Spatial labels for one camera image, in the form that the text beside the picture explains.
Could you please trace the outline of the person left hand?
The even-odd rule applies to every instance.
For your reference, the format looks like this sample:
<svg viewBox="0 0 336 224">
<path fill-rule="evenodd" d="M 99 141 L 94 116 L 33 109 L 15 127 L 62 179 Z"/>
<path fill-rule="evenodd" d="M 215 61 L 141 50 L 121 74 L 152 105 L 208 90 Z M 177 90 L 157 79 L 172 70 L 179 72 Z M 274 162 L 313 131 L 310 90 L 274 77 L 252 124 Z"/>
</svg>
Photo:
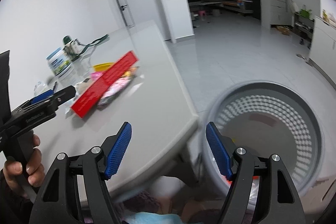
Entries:
<svg viewBox="0 0 336 224">
<path fill-rule="evenodd" d="M 3 166 L 3 174 L 9 188 L 21 197 L 32 199 L 35 195 L 34 188 L 42 185 L 45 178 L 45 168 L 42 165 L 42 153 L 38 149 L 41 140 L 35 134 L 32 135 L 33 153 L 26 164 L 12 159 L 6 160 Z M 27 182 L 30 186 L 19 184 L 18 178 L 22 174 L 28 174 Z"/>
</svg>

